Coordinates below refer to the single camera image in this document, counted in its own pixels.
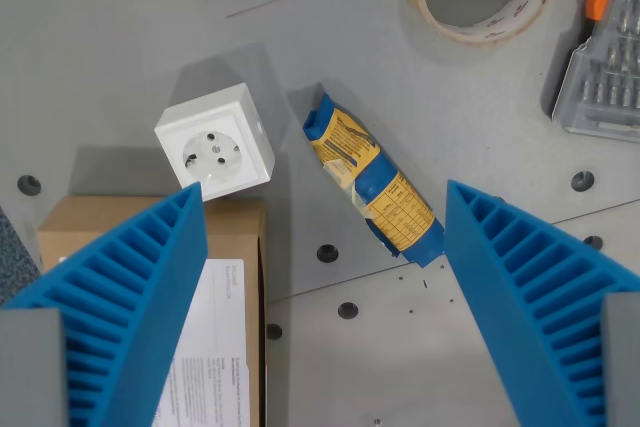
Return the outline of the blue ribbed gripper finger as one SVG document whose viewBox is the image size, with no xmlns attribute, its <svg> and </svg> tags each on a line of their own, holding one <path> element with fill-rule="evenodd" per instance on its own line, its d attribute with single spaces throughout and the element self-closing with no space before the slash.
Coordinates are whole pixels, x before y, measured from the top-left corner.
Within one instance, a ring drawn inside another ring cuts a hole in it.
<svg viewBox="0 0 640 427">
<path fill-rule="evenodd" d="M 6 304 L 60 314 L 71 426 L 149 426 L 208 254 L 201 186 L 155 203 Z"/>
<path fill-rule="evenodd" d="M 603 426 L 600 319 L 637 274 L 513 205 L 451 180 L 444 252 L 519 423 Z"/>
</svg>

